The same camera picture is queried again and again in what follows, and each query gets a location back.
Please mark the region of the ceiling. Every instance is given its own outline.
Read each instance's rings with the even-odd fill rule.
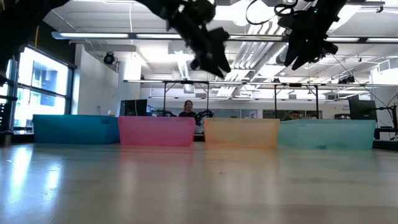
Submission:
[[[48,14],[45,22],[61,32],[166,32],[165,21],[153,15],[145,6],[134,4],[108,4],[96,2],[101,0],[74,0],[63,7],[54,9]],[[238,3],[250,2],[241,0]],[[384,12],[376,13],[377,7],[362,7],[345,24],[333,31],[333,36],[398,36],[398,1],[386,1]],[[259,7],[251,9],[258,12]],[[242,22],[236,22],[237,18],[244,17],[246,8],[235,7],[232,12],[236,16],[224,16],[222,19],[211,22],[208,27],[224,27],[230,34],[247,34],[250,26],[242,26]],[[95,47],[87,47],[87,51],[103,55],[101,49],[104,45],[135,45],[141,55],[147,61],[143,68],[146,76],[156,74],[171,74],[176,70],[177,63],[168,60],[170,41],[153,40],[101,40],[91,43]],[[242,46],[240,42],[227,42],[226,55],[230,61],[234,61]],[[307,82],[308,78],[314,82],[327,82],[330,77],[344,72],[346,69],[356,68],[355,75],[361,82],[366,82],[369,76],[369,68],[377,65],[376,62],[385,61],[386,58],[398,55],[398,45],[366,45],[366,44],[339,44],[339,51],[334,57],[324,58],[318,64],[311,64],[292,71],[289,67],[283,71],[284,80],[287,82]],[[128,57],[129,52],[115,52],[120,58]],[[268,71],[259,73],[260,68],[255,68],[258,77],[273,77]]]

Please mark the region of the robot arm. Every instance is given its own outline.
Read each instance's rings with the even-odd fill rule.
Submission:
[[[20,47],[34,33],[38,24],[56,7],[69,0],[19,0],[8,4],[0,12],[0,86],[6,82],[7,62],[19,53]],[[215,6],[207,0],[138,0],[148,9],[166,20],[170,28],[181,35],[187,47],[195,54],[191,67],[200,67],[223,78],[223,71],[230,72],[225,57],[224,42],[229,34],[223,28],[207,31],[206,23],[215,16]]]

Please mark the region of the computer monitor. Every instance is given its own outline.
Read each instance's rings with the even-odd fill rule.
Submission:
[[[120,116],[146,116],[147,100],[122,100]]]
[[[377,121],[376,103],[373,100],[349,100],[351,119],[368,119]]]

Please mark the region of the black pole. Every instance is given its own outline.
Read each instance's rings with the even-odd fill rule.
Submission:
[[[277,119],[278,118],[278,112],[277,112],[277,103],[276,103],[276,95],[277,95],[277,93],[276,93],[276,85],[274,85],[274,94],[275,94],[275,96],[274,96],[274,100],[275,100],[275,118]]]
[[[164,95],[163,95],[163,116],[166,116],[166,86],[167,82],[164,82]]]
[[[318,86],[315,86],[315,98],[317,102],[317,119],[319,119],[319,97],[318,97]]]
[[[209,83],[207,83],[207,110],[209,110],[209,93],[210,93],[210,84]]]

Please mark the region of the orange bin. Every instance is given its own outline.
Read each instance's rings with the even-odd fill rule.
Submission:
[[[277,149],[279,119],[207,118],[207,146]]]

